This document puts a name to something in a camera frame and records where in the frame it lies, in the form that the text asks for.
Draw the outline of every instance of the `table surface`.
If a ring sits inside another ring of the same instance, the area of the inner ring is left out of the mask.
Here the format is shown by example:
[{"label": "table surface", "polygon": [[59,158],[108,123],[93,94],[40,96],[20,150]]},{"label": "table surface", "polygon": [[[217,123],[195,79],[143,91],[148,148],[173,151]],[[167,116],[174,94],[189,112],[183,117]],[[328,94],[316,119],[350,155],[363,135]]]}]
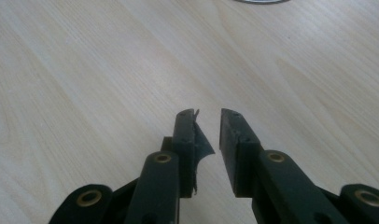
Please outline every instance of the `table surface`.
[{"label": "table surface", "polygon": [[137,178],[187,108],[216,155],[180,223],[256,222],[218,149],[221,108],[321,188],[379,189],[379,0],[0,0],[0,223]]}]

